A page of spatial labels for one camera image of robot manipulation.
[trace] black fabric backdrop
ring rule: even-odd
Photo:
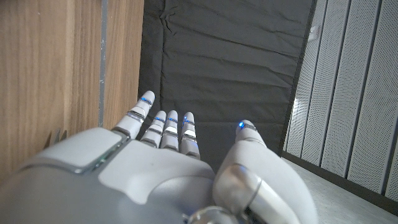
[[[146,0],[139,95],[156,99],[144,127],[158,110],[191,111],[217,171],[248,119],[280,155],[315,3]]]

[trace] wooden panel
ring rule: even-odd
[[[75,1],[72,75],[69,81],[71,134],[98,126],[101,60],[101,0]]]
[[[108,0],[104,127],[137,101],[144,0]]]
[[[0,183],[57,128],[98,124],[100,23],[100,0],[0,1]]]

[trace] white perforated wall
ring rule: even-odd
[[[289,137],[290,122],[291,121],[292,121],[292,114],[290,114],[289,125],[287,126],[286,137],[285,137],[285,142],[284,142],[284,151],[286,151],[286,149],[287,149],[287,138]]]
[[[333,96],[349,0],[329,0],[326,7],[302,159],[320,164],[328,115]]]
[[[386,197],[398,202],[398,144],[392,160],[390,176],[388,178]]]
[[[398,117],[397,21],[398,1],[383,0],[348,172],[349,180],[379,194]]]
[[[321,167],[345,177],[379,0],[352,0]]]
[[[297,91],[290,121],[290,131],[287,141],[287,152],[300,157],[305,123],[307,122],[307,111],[311,98],[313,76],[317,65],[318,48],[322,36],[322,24],[325,15],[326,0],[318,0],[315,9],[312,26],[319,26],[318,39],[307,44],[305,56],[297,84]]]

